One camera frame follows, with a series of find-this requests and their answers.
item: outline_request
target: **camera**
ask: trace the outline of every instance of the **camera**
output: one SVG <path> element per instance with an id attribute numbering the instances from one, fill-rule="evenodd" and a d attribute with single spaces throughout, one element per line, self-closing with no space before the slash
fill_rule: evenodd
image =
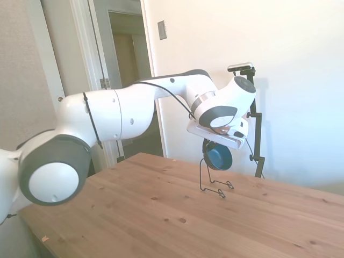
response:
<path id="1" fill-rule="evenodd" d="M 239 63 L 239 64 L 234 64 L 232 66 L 227 67 L 228 72 L 234 72 L 234 71 L 243 71 L 243 70 L 250 70 L 252 69 L 253 64 L 252 63 Z"/>

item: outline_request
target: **doorway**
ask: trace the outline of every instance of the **doorway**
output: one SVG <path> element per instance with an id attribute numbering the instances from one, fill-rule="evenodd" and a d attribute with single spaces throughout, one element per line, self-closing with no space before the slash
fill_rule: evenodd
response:
<path id="1" fill-rule="evenodd" d="M 142 16 L 109 12 L 111 31 L 122 88 L 151 77 L 144 21 Z M 152 122 L 145 133 L 122 140 L 126 158 L 140 152 L 163 156 L 156 107 Z"/>

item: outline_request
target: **gray joint cap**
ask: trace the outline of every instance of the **gray joint cap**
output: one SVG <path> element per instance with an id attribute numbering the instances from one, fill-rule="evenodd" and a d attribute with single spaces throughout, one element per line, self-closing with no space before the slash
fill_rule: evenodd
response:
<path id="1" fill-rule="evenodd" d="M 28 183 L 32 174 L 41 166 L 49 163 L 65 163 L 73 167 L 79 177 L 75 192 L 65 200 L 47 203 L 36 199 L 30 192 Z M 55 206 L 73 199 L 85 184 L 91 162 L 91 148 L 83 140 L 60 134 L 42 144 L 26 156 L 19 165 L 19 186 L 24 196 L 33 203 L 43 206 Z"/>

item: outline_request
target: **door frame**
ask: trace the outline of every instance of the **door frame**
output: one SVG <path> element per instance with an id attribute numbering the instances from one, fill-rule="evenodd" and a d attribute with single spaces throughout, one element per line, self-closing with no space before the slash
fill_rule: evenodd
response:
<path id="1" fill-rule="evenodd" d="M 92 10 L 92 8 L 89 7 L 87 0 L 69 0 L 69 2 L 90 90 L 104 90 L 102 89 L 100 79 L 103 79 L 103 75 L 104 77 L 108 77 L 108 71 L 107 69 L 102 68 L 102 64 L 105 64 L 105 57 L 104 52 L 102 51 L 102 44 L 100 43 L 97 45 L 95 33 L 99 33 L 99 28 L 97 27 L 98 24 L 96 21 L 92 23 L 90 13 L 90 9 Z M 118 151 L 120 156 L 124 156 L 121 141 L 117 141 L 117 143 L 116 141 L 103 142 L 103 151 L 107 167 L 112 167 L 117 164 L 116 153 Z"/>
<path id="2" fill-rule="evenodd" d="M 141 9 L 142 9 L 142 17 L 144 19 L 144 27 L 145 27 L 145 34 L 146 34 L 146 43 L 147 43 L 147 49 L 148 49 L 148 58 L 149 58 L 149 65 L 150 65 L 150 72 L 152 73 L 152 77 L 160 76 L 156 72 L 156 67 L 154 65 L 154 59 L 153 59 L 153 50 L 151 46 L 151 41 L 149 38 L 149 29 L 148 29 L 148 22 L 147 17 L 148 14 L 146 12 L 146 1 L 141 0 Z M 162 115 L 162 109 L 161 109 L 161 99 L 157 99 L 155 101 L 156 105 L 156 114 L 157 114 L 157 120 L 159 122 L 159 131 L 161 136 L 161 145 L 162 145 L 162 151 L 163 156 L 168 157 L 168 152 L 166 148 L 166 137 L 165 137 L 165 131 L 164 131 L 164 121 L 163 121 L 163 115 Z"/>
<path id="3" fill-rule="evenodd" d="M 153 66 L 153 58 L 152 58 L 152 50 L 151 45 L 149 43 L 149 35 L 148 35 L 148 29 L 147 29 L 147 21 L 146 21 L 146 12 L 144 8 L 144 1 L 141 0 L 142 7 L 138 8 L 136 2 L 132 2 L 130 6 L 122 6 L 118 5 L 116 0 L 108 0 L 107 1 L 107 19 L 109 20 L 110 25 L 110 17 L 109 12 L 117 12 L 117 13 L 124 13 L 128 15 L 140 15 L 142 16 L 144 20 L 144 27 L 145 27 L 145 35 L 146 35 L 146 42 L 147 42 L 147 48 L 148 48 L 148 57 L 149 57 L 149 65 L 150 70 L 152 72 L 152 76 L 155 76 L 155 69 Z M 83 55 L 83 60 L 85 64 L 85 69 L 89 77 L 90 87 L 91 90 L 101 90 L 101 85 L 99 82 L 99 75 L 101 74 L 102 64 L 103 67 L 105 64 L 105 56 L 100 40 L 100 33 L 99 33 L 99 27 L 98 22 L 94 20 L 94 23 L 92 24 L 91 20 L 91 13 L 92 17 L 96 18 L 95 15 L 95 7 L 93 5 L 92 0 L 90 0 L 90 5 L 88 4 L 88 0 L 70 0 L 70 6 L 72 9 L 75 26 L 79 38 L 80 43 L 80 49 Z M 97 48 L 97 41 L 96 37 L 98 39 L 98 47 L 99 47 L 99 53 Z M 106 73 L 106 76 L 108 75 L 107 69 L 103 69 L 104 76 Z M 162 112 L 161 112 L 161 104 L 160 100 L 157 99 L 155 101 L 156 104 L 156 110 L 157 110 L 157 118 L 159 122 L 159 130 L 160 130 L 160 137 L 161 137 L 161 144 L 162 144 L 162 151 L 164 157 L 167 157 L 166 153 L 166 140 L 164 136 L 164 130 L 163 130 L 163 119 L 162 119 Z M 121 145 L 121 141 L 118 141 L 120 144 L 120 154 L 124 155 L 123 153 L 123 147 Z M 114 156 L 114 151 L 117 150 L 117 145 L 114 142 L 105 142 L 104 143 L 104 153 L 106 158 L 106 164 L 108 167 L 113 166 L 117 163 L 116 158 Z"/>
<path id="4" fill-rule="evenodd" d="M 45 21 L 40 0 L 28 0 L 27 14 L 36 42 L 39 58 L 48 84 L 55 113 L 59 107 L 59 97 L 65 98 L 61 77 L 54 55 L 54 49 L 50 39 L 48 27 Z"/>

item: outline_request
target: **door hinge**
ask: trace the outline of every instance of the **door hinge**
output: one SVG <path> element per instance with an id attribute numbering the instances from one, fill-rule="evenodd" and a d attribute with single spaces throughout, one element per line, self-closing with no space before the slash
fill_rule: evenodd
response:
<path id="1" fill-rule="evenodd" d="M 100 79 L 100 82 L 101 82 L 101 87 L 102 87 L 102 89 L 110 88 L 110 81 L 109 81 L 109 78 Z"/>

